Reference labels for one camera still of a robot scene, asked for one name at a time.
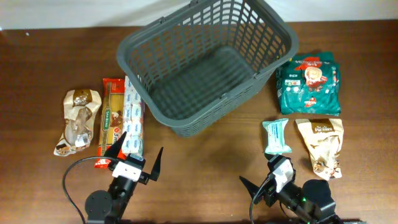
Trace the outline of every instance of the red and yellow package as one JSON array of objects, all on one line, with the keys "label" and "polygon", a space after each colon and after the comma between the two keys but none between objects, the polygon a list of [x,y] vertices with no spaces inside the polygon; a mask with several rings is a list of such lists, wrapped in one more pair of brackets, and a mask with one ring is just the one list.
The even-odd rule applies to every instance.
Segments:
[{"label": "red and yellow package", "polygon": [[[123,133],[123,102],[124,79],[104,78],[104,100],[102,109],[101,132],[99,135],[98,156],[103,156],[106,150],[115,143]],[[126,156],[120,150],[118,157]],[[95,168],[107,168],[110,160],[98,159]]]}]

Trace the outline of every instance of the red label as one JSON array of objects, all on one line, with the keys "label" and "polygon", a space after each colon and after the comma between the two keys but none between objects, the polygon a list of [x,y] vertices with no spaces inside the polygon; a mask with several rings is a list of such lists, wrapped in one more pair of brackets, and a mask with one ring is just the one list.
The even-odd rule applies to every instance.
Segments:
[{"label": "red label", "polygon": [[[97,150],[98,150],[98,155],[101,155],[101,146],[98,146]],[[123,154],[122,150],[119,151],[118,158],[119,159],[126,159],[126,155]],[[109,159],[97,159],[97,161],[95,162],[94,167],[95,168],[107,168],[108,164],[110,162],[111,161]]]},{"label": "red label", "polygon": [[304,101],[305,105],[304,107],[311,107],[317,103],[317,99],[315,97],[311,97],[310,100]]},{"label": "red label", "polygon": [[[104,87],[105,87],[105,95],[108,94],[108,91],[111,93],[122,93],[124,94],[124,79],[122,78],[104,78]],[[111,83],[111,89],[109,90],[106,85]]]},{"label": "red label", "polygon": [[294,70],[305,70],[308,67],[319,68],[322,65],[319,57],[306,57],[304,60],[298,60],[297,63],[301,63],[300,66],[296,67]]}]

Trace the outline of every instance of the package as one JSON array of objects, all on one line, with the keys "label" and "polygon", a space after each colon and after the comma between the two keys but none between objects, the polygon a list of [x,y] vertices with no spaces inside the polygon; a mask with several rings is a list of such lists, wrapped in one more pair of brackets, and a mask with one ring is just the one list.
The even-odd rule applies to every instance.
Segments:
[{"label": "package", "polygon": [[340,155],[343,124],[340,119],[296,119],[304,138],[314,173],[325,180],[340,178]]},{"label": "package", "polygon": [[292,149],[286,145],[284,137],[284,129],[289,119],[278,119],[276,121],[263,121],[262,125],[267,131],[268,145],[266,154],[282,154],[284,152],[292,152]]},{"label": "package", "polygon": [[124,82],[123,132],[127,132],[122,145],[124,154],[143,156],[144,150],[144,110],[145,105],[129,77]]},{"label": "package", "polygon": [[[122,135],[123,130],[123,103],[124,80],[120,78],[104,78],[104,101],[99,136],[98,156],[103,156],[106,150]],[[126,159],[120,150],[118,157]],[[110,163],[107,159],[98,159],[95,168],[107,168]]]},{"label": "package", "polygon": [[340,66],[332,53],[296,55],[277,68],[276,76],[282,114],[340,114]]},{"label": "package", "polygon": [[93,90],[71,90],[63,100],[65,129],[55,146],[54,155],[67,156],[90,146],[95,115],[101,97]]}]

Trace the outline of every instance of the wooden table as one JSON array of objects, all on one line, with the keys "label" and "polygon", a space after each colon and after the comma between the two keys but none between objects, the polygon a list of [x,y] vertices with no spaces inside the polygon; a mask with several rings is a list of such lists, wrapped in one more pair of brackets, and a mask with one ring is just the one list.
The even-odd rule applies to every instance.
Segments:
[{"label": "wooden table", "polygon": [[[398,21],[300,22],[300,52],[332,51],[341,65],[340,102],[345,128],[343,178],[329,181],[337,214],[369,223],[398,220]],[[79,223],[61,189],[65,169],[93,156],[95,145],[68,157],[53,155],[63,129],[68,90],[103,94],[104,77],[123,77],[116,63],[120,41],[136,27],[4,30],[0,38],[0,222]],[[286,117],[285,139],[298,185],[316,179],[294,125],[307,114],[282,116],[275,77],[254,98],[192,138],[177,137],[147,110],[145,171],[164,146],[158,182],[139,185],[125,219],[155,223],[240,222],[249,218],[249,194],[238,177],[260,184],[268,173],[261,121]],[[94,142],[98,142],[97,114]],[[107,189],[108,170],[86,162],[67,187],[78,206]],[[260,220],[283,217],[279,206],[254,209]]]}]

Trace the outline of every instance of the black cable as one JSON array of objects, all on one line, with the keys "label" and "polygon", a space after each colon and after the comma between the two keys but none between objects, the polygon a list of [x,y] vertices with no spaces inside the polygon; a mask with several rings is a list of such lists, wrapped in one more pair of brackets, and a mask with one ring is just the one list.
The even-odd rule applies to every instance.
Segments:
[{"label": "black cable", "polygon": [[259,197],[260,192],[262,191],[262,189],[264,188],[264,186],[271,180],[271,175],[268,175],[267,178],[265,179],[265,181],[260,185],[259,190],[256,192],[256,194],[254,195],[253,199],[251,200],[251,204],[250,204],[250,208],[249,208],[249,216],[250,216],[250,222],[251,224],[254,224],[254,220],[253,220],[253,206],[254,206],[254,202],[257,200],[257,198]]},{"label": "black cable", "polygon": [[80,211],[80,209],[79,209],[79,208],[77,207],[77,205],[73,202],[72,198],[70,198],[70,196],[69,196],[69,194],[68,194],[68,191],[67,191],[67,187],[65,186],[65,179],[67,178],[67,175],[68,175],[69,171],[70,171],[75,165],[77,165],[77,164],[79,164],[79,163],[81,163],[81,162],[87,161],[87,160],[89,160],[89,159],[109,159],[109,160],[111,160],[111,161],[113,161],[113,162],[119,161],[119,159],[115,159],[115,158],[112,158],[112,157],[106,157],[106,156],[92,156],[92,157],[87,157],[87,158],[84,158],[84,159],[79,159],[78,161],[74,162],[72,165],[70,165],[70,166],[67,168],[67,170],[66,170],[65,173],[63,174],[63,177],[62,177],[62,189],[63,189],[63,193],[65,193],[65,195],[67,196],[67,199],[69,200],[69,202],[75,207],[75,209],[76,209],[77,212],[79,213],[80,218],[81,218],[81,221],[83,222],[83,224],[86,224],[86,220],[85,220],[85,218],[84,218],[82,212]]},{"label": "black cable", "polygon": [[285,213],[284,208],[282,208],[282,202],[279,201],[279,207],[282,210],[282,212],[285,214],[285,216],[290,220],[291,218]]}]

